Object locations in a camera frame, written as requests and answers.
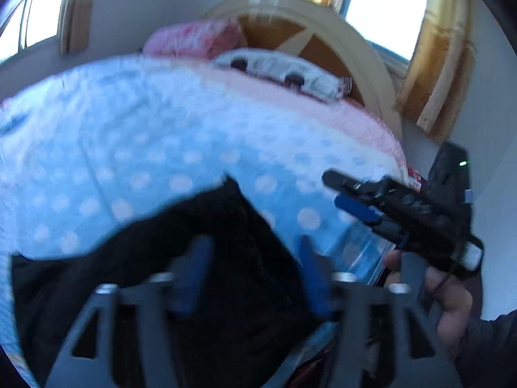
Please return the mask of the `dark sleeve forearm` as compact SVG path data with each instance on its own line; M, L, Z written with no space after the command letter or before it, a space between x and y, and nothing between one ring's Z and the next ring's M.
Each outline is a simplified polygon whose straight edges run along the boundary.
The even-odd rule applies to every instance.
M516 363L516 311L468 321L455 359L463 387L516 387Z

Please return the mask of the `person's right hand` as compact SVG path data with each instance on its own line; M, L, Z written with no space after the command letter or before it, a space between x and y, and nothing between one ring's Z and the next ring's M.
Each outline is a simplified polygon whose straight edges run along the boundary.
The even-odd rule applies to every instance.
M445 273L431 266L426 270L425 288L442 308L437 336L454 357L470 318L472 296L456 277L447 278Z

